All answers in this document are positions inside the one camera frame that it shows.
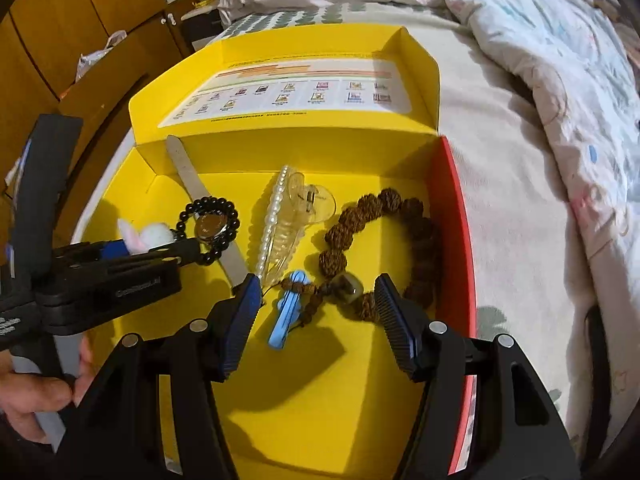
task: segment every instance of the blanket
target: blanket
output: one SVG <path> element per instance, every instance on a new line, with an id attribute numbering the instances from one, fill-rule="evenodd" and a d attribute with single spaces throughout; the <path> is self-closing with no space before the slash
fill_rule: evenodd
<path id="1" fill-rule="evenodd" d="M 640 99 L 622 42 L 583 0 L 445 1 L 484 53 L 532 90 L 607 333 L 607 446 L 640 396 Z"/>

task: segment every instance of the black bead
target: black bead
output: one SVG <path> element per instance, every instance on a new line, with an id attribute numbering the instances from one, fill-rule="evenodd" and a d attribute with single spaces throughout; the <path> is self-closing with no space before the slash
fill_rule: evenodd
<path id="1" fill-rule="evenodd" d="M 204 253 L 200 255 L 200 260 L 203 265 L 210 266 L 215 260 L 211 253 Z"/>

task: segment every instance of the bracelet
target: bracelet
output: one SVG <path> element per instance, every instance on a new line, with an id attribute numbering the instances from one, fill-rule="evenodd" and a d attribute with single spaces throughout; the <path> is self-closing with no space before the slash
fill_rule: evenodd
<path id="1" fill-rule="evenodd" d="M 433 303 L 434 289 L 440 281 L 440 234 L 430 218 L 423 217 L 424 205 L 417 198 L 402 200 L 392 188 L 383 189 L 375 196 L 366 194 L 358 200 L 357 206 L 345 209 L 338 223 L 324 235 L 329 249 L 318 256 L 320 272 L 327 279 L 319 286 L 292 282 L 284 278 L 281 288 L 299 294 L 308 294 L 310 299 L 300 313 L 300 325 L 311 322 L 322 305 L 325 296 L 334 295 L 345 303 L 352 304 L 361 320 L 378 322 L 373 292 L 364 292 L 356 276 L 346 271 L 347 257 L 344 251 L 351 247 L 353 235 L 364 230 L 366 224 L 383 215 L 398 213 L 407 228 L 412 241 L 414 265 L 411 282 L 404 291 L 404 297 L 415 301 L 424 309 Z"/>
<path id="2" fill-rule="evenodd" d="M 194 229 L 196 238 L 209 246 L 209 251 L 201 254 L 199 264 L 210 266 L 236 239 L 240 227 L 238 211 L 234 203 L 225 198 L 204 196 L 194 200 L 184 207 L 172 229 L 176 239 L 186 238 L 186 221 L 194 215 L 198 215 Z"/>

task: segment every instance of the hand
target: hand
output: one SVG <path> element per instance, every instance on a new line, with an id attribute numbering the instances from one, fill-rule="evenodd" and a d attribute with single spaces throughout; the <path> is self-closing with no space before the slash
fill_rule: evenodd
<path id="1" fill-rule="evenodd" d="M 94 357 L 87 336 L 80 344 L 80 376 L 73 390 L 60 379 L 16 374 L 8 350 L 0 352 L 0 408 L 23 438 L 48 444 L 35 412 L 57 412 L 73 401 L 76 406 L 94 380 Z"/>

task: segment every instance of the open cardboard box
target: open cardboard box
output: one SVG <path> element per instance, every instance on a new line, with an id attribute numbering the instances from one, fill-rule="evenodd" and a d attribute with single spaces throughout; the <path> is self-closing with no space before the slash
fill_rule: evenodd
<path id="1" fill-rule="evenodd" d="M 290 109 L 212 117 L 162 126 L 214 75 L 257 64 L 318 59 L 393 62 L 410 102 L 404 113 Z M 464 336 L 475 336 L 472 256 L 462 192 L 446 138 L 437 134 L 437 65 L 404 28 L 314 25 L 219 41 L 187 58 L 130 102 L 137 146 L 111 181 L 84 238 L 117 238 L 116 220 L 141 228 L 175 224 L 190 199 L 169 160 L 164 140 L 180 137 L 213 196 L 236 204 L 237 243 L 255 266 L 271 188 L 289 164 L 309 183 L 327 187 L 338 213 L 367 193 L 395 187 L 417 196 L 442 231 L 444 273 L 432 316 Z M 324 233 L 337 217 L 311 226 L 289 270 L 316 282 Z M 193 234 L 191 222 L 188 234 Z M 388 272 L 399 290 L 408 284 L 409 241 L 397 220 L 367 225 L 346 252 L 348 270 L 371 290 Z M 93 330 L 98 362 L 128 332 L 143 338 L 174 333 L 206 317 L 230 295 L 222 268 L 187 266 L 182 291 Z M 422 384 L 396 365 L 384 329 L 354 319 L 348 308 L 325 303 L 311 325 L 293 331 L 282 351 L 267 345 L 280 291 L 265 296 L 237 372 L 214 385 L 223 431 L 241 478 L 392 478 L 417 415 Z M 165 453 L 176 457 L 168 384 L 161 389 Z M 470 382 L 461 407 L 458 461 L 466 431 Z"/>

